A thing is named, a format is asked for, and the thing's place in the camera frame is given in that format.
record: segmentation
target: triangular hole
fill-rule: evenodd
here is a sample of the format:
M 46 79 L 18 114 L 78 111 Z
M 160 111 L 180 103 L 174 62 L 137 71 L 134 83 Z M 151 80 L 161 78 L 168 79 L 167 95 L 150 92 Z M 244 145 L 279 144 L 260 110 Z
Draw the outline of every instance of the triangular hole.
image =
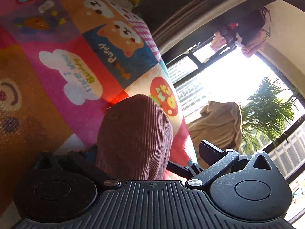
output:
M 257 157 L 253 165 L 253 168 L 271 170 L 269 163 L 267 162 L 266 158 L 262 155 L 259 155 Z

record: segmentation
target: beige wall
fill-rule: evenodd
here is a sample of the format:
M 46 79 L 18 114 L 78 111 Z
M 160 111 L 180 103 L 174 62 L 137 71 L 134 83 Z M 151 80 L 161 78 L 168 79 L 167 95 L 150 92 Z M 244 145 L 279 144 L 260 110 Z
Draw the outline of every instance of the beige wall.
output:
M 277 0 L 266 6 L 272 22 L 269 44 L 261 51 L 305 94 L 305 12 Z

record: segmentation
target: bright sky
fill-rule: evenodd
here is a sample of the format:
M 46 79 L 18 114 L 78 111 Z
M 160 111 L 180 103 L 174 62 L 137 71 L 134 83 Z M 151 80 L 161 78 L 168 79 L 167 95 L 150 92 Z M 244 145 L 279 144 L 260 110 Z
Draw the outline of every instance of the bright sky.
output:
M 194 53 L 201 62 L 213 54 L 209 44 Z M 241 102 L 242 106 L 248 103 L 247 98 L 259 88 L 265 76 L 277 78 L 259 57 L 252 55 L 247 59 L 240 48 L 206 68 L 199 76 L 207 85 L 208 92 L 211 91 L 209 101 Z M 280 94 L 280 98 L 289 98 L 291 95 L 291 91 L 285 91 Z M 305 113 L 299 102 L 298 109 L 299 111 L 295 111 L 295 120 Z

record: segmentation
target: ribbed black surface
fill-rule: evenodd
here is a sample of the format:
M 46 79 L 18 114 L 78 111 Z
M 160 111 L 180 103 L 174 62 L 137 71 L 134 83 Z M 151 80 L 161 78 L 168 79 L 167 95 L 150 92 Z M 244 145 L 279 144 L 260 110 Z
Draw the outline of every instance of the ribbed black surface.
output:
M 249 223 L 219 212 L 205 193 L 190 190 L 179 181 L 128 181 L 118 190 L 105 192 L 83 216 L 62 223 L 24 219 L 16 229 L 183 228 L 183 229 L 285 229 L 284 219 Z

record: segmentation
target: pink corduroy fabric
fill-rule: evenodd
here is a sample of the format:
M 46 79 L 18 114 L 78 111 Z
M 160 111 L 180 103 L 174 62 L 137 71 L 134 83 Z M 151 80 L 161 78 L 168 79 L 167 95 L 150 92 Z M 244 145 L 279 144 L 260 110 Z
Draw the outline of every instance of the pink corduroy fabric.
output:
M 173 128 L 148 96 L 135 95 L 107 109 L 97 137 L 96 166 L 120 180 L 162 180 Z

